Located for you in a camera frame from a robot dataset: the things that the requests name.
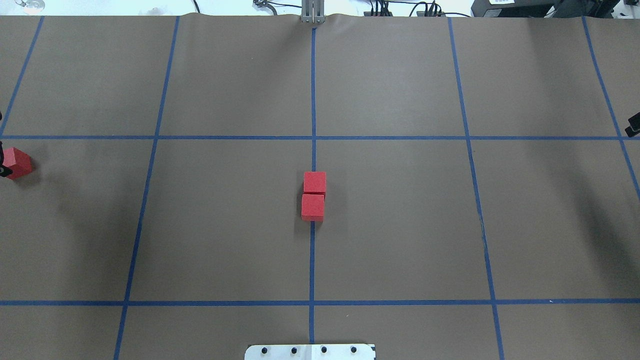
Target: black device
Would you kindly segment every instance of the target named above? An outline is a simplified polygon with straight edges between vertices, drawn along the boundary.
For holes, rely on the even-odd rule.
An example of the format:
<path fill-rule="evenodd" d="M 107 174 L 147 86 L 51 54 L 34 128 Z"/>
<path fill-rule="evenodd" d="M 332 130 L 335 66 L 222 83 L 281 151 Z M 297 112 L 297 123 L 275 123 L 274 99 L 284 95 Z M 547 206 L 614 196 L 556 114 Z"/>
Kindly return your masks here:
<path fill-rule="evenodd" d="M 627 136 L 632 138 L 640 134 L 640 113 L 629 118 L 629 127 L 625 129 Z"/>
<path fill-rule="evenodd" d="M 556 0 L 474 0 L 471 12 L 475 17 L 544 17 Z"/>
<path fill-rule="evenodd" d="M 276 8 L 274 8 L 271 4 L 269 4 L 269 1 L 267 1 L 267 0 L 253 0 L 253 3 L 256 6 L 258 6 L 259 8 L 267 8 L 267 9 L 271 10 L 273 15 L 278 15 L 278 12 L 276 11 Z"/>
<path fill-rule="evenodd" d="M 2 142 L 0 142 L 0 176 L 7 177 L 13 174 L 13 170 L 3 165 L 4 163 L 4 151 L 2 151 Z"/>
<path fill-rule="evenodd" d="M 385 15 L 382 15 L 381 12 L 378 12 L 378 13 L 376 13 L 376 12 L 364 12 L 364 15 L 366 17 L 369 17 L 369 16 L 388 17 L 388 16 L 393 16 L 394 14 L 392 12 L 387 12 L 387 13 L 385 13 Z"/>
<path fill-rule="evenodd" d="M 600 17 L 611 18 L 613 8 L 620 0 L 556 0 L 553 17 Z"/>

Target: stacked red blocks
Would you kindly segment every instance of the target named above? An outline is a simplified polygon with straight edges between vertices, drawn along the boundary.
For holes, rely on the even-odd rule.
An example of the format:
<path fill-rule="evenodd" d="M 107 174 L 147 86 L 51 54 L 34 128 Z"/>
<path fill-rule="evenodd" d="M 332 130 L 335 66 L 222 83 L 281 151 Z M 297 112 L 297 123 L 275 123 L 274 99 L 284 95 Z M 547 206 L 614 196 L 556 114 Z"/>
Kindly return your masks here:
<path fill-rule="evenodd" d="M 302 186 L 302 220 L 324 220 L 324 197 L 326 195 L 326 172 L 305 172 Z"/>
<path fill-rule="evenodd" d="M 4 150 L 3 154 L 3 165 L 13 171 L 13 174 L 6 177 L 7 179 L 15 180 L 33 171 L 31 158 L 24 152 L 12 147 Z"/>

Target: grid square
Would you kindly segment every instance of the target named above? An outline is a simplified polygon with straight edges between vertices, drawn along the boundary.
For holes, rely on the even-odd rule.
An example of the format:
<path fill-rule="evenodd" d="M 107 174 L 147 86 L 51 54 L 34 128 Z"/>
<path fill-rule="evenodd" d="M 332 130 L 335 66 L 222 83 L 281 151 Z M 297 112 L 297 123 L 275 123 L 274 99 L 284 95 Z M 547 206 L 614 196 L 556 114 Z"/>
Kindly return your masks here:
<path fill-rule="evenodd" d="M 131 298 L 307 300 L 311 143 L 161 140 Z"/>
<path fill-rule="evenodd" d="M 316 343 L 371 343 L 378 359 L 497 359 L 491 306 L 317 306 Z"/>
<path fill-rule="evenodd" d="M 323 141 L 316 300 L 488 299 L 462 141 Z"/>
<path fill-rule="evenodd" d="M 639 304 L 500 306 L 506 359 L 637 359 Z"/>
<path fill-rule="evenodd" d="M 311 135 L 310 33 L 296 16 L 182 16 L 162 134 Z"/>
<path fill-rule="evenodd" d="M 121 307 L 0 306 L 0 358 L 112 359 Z"/>
<path fill-rule="evenodd" d="M 5 34 L 0 56 L 0 112 L 6 115 L 13 89 L 20 76 L 24 59 L 29 52 L 33 34 L 38 27 L 39 18 L 4 16 L 0 23 L 0 34 Z"/>
<path fill-rule="evenodd" d="M 130 307 L 120 359 L 244 359 L 249 345 L 308 343 L 308 307 Z"/>
<path fill-rule="evenodd" d="M 624 135 L 629 119 L 640 111 L 640 23 L 587 18 L 593 50 L 598 59 L 618 126 Z"/>
<path fill-rule="evenodd" d="M 122 300 L 152 142 L 5 144 L 34 171 L 0 178 L 0 299 Z"/>
<path fill-rule="evenodd" d="M 453 26 L 472 135 L 616 135 L 580 19 Z"/>
<path fill-rule="evenodd" d="M 640 297 L 640 203 L 617 141 L 473 149 L 496 297 Z"/>
<path fill-rule="evenodd" d="M 332 15 L 316 67 L 319 135 L 464 135 L 446 19 Z"/>
<path fill-rule="evenodd" d="M 174 24 L 47 17 L 5 134 L 153 134 Z"/>

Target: blue tape grid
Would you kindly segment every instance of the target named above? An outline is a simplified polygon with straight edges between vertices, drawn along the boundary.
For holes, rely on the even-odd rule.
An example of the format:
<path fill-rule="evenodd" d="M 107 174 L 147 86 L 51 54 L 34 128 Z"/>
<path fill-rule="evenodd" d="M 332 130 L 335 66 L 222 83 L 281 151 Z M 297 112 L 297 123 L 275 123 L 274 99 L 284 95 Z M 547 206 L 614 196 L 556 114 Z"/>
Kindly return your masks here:
<path fill-rule="evenodd" d="M 149 166 L 147 171 L 147 180 L 145 182 L 145 189 L 142 197 L 142 204 L 140 209 L 140 215 L 138 219 L 138 227 L 136 230 L 136 238 L 134 242 L 134 248 L 131 257 L 131 264 L 129 267 L 129 275 L 127 278 L 127 287 L 125 291 L 125 297 L 123 301 L 82 301 L 82 300 L 0 300 L 0 306 L 117 306 L 122 307 L 122 314 L 120 319 L 120 326 L 118 329 L 118 337 L 116 339 L 116 347 L 114 352 L 114 359 L 118 359 L 120 354 L 120 347 L 122 345 L 122 338 L 124 335 L 125 322 L 127 318 L 127 309 L 129 306 L 203 306 L 203 307 L 229 307 L 229 306 L 307 306 L 309 309 L 309 342 L 314 343 L 314 308 L 315 306 L 491 306 L 493 310 L 493 319 L 496 333 L 497 346 L 499 350 L 500 359 L 504 359 L 504 351 L 502 346 L 502 336 L 500 331 L 500 322 L 498 316 L 498 305 L 531 305 L 531 304 L 640 304 L 640 298 L 608 298 L 608 299 L 496 299 L 495 289 L 493 286 L 493 275 L 491 270 L 489 248 L 486 241 L 486 232 L 484 230 L 484 218 L 482 212 L 481 198 L 477 183 L 475 163 L 473 159 L 472 140 L 549 140 L 549 141 L 618 141 L 622 153 L 625 158 L 629 173 L 631 175 L 634 188 L 638 199 L 640 199 L 640 187 L 637 182 L 633 166 L 631 164 L 625 142 L 638 141 L 640 138 L 627 138 L 622 136 L 618 121 L 609 98 L 600 67 L 596 59 L 593 44 L 591 42 L 591 35 L 587 24 L 587 19 L 582 18 L 582 24 L 584 27 L 584 33 L 589 46 L 589 53 L 593 61 L 593 66 L 598 77 L 602 92 L 611 115 L 614 128 L 617 136 L 473 136 L 469 133 L 467 112 L 465 108 L 463 86 L 460 76 L 460 68 L 458 64 L 458 55 L 456 52 L 455 36 L 452 26 L 452 20 L 448 19 L 449 34 L 451 40 L 451 50 L 454 62 L 454 68 L 456 73 L 456 83 L 458 86 L 458 95 L 460 100 L 460 110 L 465 130 L 464 136 L 318 136 L 316 131 L 316 28 L 311 32 L 311 136 L 216 136 L 216 135 L 160 135 L 160 128 L 162 124 L 164 102 L 166 99 L 166 92 L 169 84 L 169 78 L 171 73 L 171 66 L 173 60 L 173 54 L 175 50 L 175 43 L 177 39 L 177 33 L 179 28 L 180 17 L 176 17 L 173 30 L 173 38 L 171 44 L 171 50 L 166 68 L 166 74 L 164 79 L 164 86 L 162 92 L 162 98 L 156 122 L 156 131 L 154 135 L 8 135 L 5 136 L 4 129 L 8 123 L 11 115 L 11 110 L 15 99 L 19 93 L 20 84 L 27 70 L 29 60 L 33 54 L 33 50 L 36 45 L 36 41 L 40 34 L 40 30 L 44 23 L 44 17 L 40 17 L 35 34 L 31 41 L 29 51 L 24 60 L 23 66 L 20 70 L 18 80 L 8 107 L 4 114 L 4 121 L 0 125 L 0 138 L 3 139 L 20 139 L 20 140 L 153 140 L 152 151 L 149 159 Z M 469 165 L 471 171 L 471 177 L 474 187 L 474 195 L 476 198 L 476 208 L 481 223 L 482 240 L 484 245 L 484 259 L 488 281 L 488 288 L 490 293 L 490 299 L 477 299 L 477 300 L 315 300 L 315 242 L 316 242 L 316 225 L 314 222 L 310 225 L 310 257 L 309 257 L 309 300 L 263 300 L 263 301 L 131 301 L 131 286 L 133 282 L 133 275 L 136 266 L 136 258 L 138 254 L 138 247 L 140 244 L 140 236 L 142 232 L 143 219 L 145 214 L 145 208 L 147 204 L 148 191 L 150 181 L 153 173 L 154 160 L 156 155 L 157 143 L 159 140 L 311 140 L 312 142 L 312 159 L 311 168 L 312 171 L 316 171 L 316 154 L 317 154 L 317 141 L 331 141 L 331 140 L 460 140 L 467 143 L 467 152 L 469 158 Z"/>

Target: red block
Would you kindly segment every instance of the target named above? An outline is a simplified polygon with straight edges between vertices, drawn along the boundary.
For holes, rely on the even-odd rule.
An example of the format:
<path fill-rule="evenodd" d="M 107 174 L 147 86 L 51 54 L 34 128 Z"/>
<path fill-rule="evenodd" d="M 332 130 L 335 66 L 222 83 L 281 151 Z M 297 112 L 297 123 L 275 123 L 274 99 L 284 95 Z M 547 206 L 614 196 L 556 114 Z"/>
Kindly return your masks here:
<path fill-rule="evenodd" d="M 305 182 L 302 186 L 303 193 L 326 195 L 326 172 L 305 172 Z"/>
<path fill-rule="evenodd" d="M 15 180 L 18 177 L 25 176 L 26 174 L 33 171 L 33 168 L 31 168 L 31 158 L 29 157 L 29 155 L 14 147 L 5 149 L 3 153 L 3 165 L 13 170 L 13 174 L 7 176 L 7 179 Z"/>
<path fill-rule="evenodd" d="M 324 195 L 311 193 L 302 194 L 302 220 L 324 220 Z"/>

